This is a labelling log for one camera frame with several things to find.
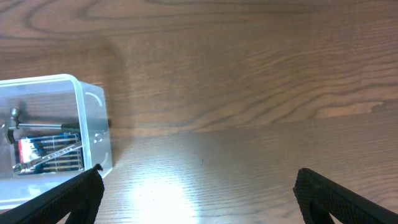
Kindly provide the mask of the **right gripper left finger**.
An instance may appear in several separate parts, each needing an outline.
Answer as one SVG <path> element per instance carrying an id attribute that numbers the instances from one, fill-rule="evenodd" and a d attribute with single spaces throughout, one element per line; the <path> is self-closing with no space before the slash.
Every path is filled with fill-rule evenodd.
<path id="1" fill-rule="evenodd" d="M 7 223 L 66 223 L 93 224 L 104 194 L 100 164 L 78 176 L 1 214 L 1 224 Z"/>

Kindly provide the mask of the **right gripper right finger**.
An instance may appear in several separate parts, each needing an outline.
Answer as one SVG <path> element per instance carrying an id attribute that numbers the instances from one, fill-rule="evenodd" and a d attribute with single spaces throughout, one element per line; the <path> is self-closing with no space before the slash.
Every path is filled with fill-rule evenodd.
<path id="1" fill-rule="evenodd" d="M 396 213 L 308 168 L 298 171 L 293 191 L 306 224 L 397 223 Z"/>

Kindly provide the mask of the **silver combination wrench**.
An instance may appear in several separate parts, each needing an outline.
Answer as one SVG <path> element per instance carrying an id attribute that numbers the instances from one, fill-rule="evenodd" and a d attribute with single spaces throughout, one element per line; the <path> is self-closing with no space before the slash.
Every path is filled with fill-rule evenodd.
<path id="1" fill-rule="evenodd" d="M 57 172 L 63 169 L 58 164 L 65 164 L 66 168 L 73 167 L 71 162 L 75 162 L 69 157 L 77 157 L 77 161 L 81 161 L 81 156 L 77 153 L 83 147 L 82 142 L 78 141 L 74 144 L 69 144 L 51 153 L 41 154 L 40 151 L 34 147 L 31 142 L 18 143 L 20 163 L 13 166 L 13 172 L 16 175 L 27 174 L 31 172 L 41 172 L 41 170 L 50 170 Z"/>

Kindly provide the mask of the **precision screwdriver set case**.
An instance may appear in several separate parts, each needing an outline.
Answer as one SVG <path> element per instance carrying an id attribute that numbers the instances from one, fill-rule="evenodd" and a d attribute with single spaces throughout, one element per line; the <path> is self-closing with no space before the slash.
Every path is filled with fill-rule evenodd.
<path id="1" fill-rule="evenodd" d="M 78 133 L 28 136 L 17 141 L 15 175 L 32 175 L 82 170 L 83 153 Z"/>

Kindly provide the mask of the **small claw hammer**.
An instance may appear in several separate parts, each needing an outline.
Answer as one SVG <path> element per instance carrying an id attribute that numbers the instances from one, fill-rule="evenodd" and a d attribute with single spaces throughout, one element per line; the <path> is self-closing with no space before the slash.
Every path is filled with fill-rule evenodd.
<path id="1" fill-rule="evenodd" d="M 15 144 L 17 141 L 14 137 L 14 131 L 18 129 L 40 129 L 40 130 L 56 130 L 62 134 L 60 140 L 66 142 L 71 140 L 72 144 L 79 143 L 78 134 L 81 133 L 79 123 L 66 123 L 66 124 L 37 124 L 37 123 L 22 123 L 19 121 L 21 112 L 16 108 L 10 109 L 10 118 L 4 123 L 4 132 L 1 134 L 1 139 L 5 139 L 10 145 Z"/>

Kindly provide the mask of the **clear plastic container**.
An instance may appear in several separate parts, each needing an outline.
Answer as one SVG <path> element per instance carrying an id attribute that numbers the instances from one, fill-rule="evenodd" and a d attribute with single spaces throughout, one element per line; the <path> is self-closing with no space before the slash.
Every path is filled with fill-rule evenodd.
<path id="1" fill-rule="evenodd" d="M 81 128 L 82 170 L 15 175 L 13 166 L 18 155 L 16 143 L 1 139 L 1 209 L 15 208 L 42 193 L 100 164 L 101 176 L 113 169 L 109 136 L 109 119 L 104 90 L 84 83 L 73 75 L 59 74 L 1 81 L 1 134 L 10 118 L 10 109 L 21 112 L 19 121 L 37 124 L 79 123 Z M 28 136 L 53 136 L 56 130 L 18 129 L 16 141 Z"/>

